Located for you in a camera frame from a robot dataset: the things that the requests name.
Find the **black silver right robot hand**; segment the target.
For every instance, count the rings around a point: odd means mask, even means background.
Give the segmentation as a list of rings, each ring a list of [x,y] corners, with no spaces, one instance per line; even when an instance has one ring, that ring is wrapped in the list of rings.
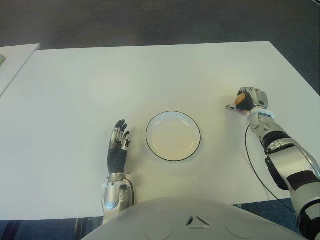
[[[254,87],[242,87],[237,93],[233,104],[227,105],[227,110],[251,111],[253,109],[267,109],[269,101],[267,94]]]

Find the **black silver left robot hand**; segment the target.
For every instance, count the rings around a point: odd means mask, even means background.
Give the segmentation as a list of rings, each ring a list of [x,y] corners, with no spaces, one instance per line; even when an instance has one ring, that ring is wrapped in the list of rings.
[[[126,121],[119,120],[114,126],[109,142],[107,155],[108,173],[124,173],[127,162],[128,149],[131,144],[130,131]]]

